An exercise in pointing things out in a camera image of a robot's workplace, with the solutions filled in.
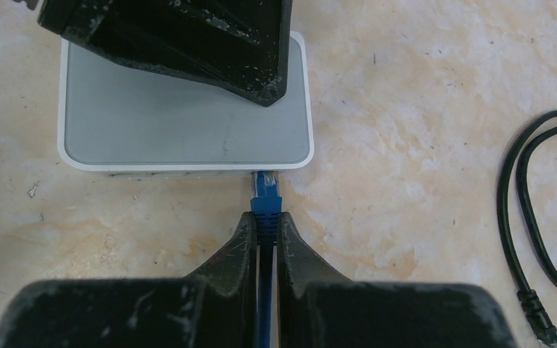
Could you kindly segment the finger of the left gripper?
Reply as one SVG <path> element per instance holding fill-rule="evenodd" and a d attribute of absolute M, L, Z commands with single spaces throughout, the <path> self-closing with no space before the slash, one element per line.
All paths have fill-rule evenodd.
<path fill-rule="evenodd" d="M 38 24 L 118 65 L 217 86 L 264 107 L 287 90 L 284 0 L 44 1 Z"/>

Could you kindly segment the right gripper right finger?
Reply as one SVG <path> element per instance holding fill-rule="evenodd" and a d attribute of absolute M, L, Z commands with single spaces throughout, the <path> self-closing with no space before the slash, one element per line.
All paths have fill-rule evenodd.
<path fill-rule="evenodd" d="M 276 232 L 282 347 L 515 347 L 497 301 L 464 283 L 353 281 L 301 237 Z"/>

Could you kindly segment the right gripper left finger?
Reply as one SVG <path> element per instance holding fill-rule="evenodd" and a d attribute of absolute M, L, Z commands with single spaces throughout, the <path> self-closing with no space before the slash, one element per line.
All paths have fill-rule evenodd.
<path fill-rule="evenodd" d="M 0 347 L 253 347 L 255 219 L 181 278 L 36 281 L 0 320 Z"/>

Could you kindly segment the white power adapter box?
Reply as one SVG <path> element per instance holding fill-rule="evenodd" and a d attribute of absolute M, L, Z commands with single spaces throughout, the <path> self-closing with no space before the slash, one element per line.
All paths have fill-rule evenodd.
<path fill-rule="evenodd" d="M 269 107 L 63 41 L 57 149 L 78 170 L 117 177 L 304 167 L 315 150 L 305 40 L 291 32 L 286 95 Z"/>

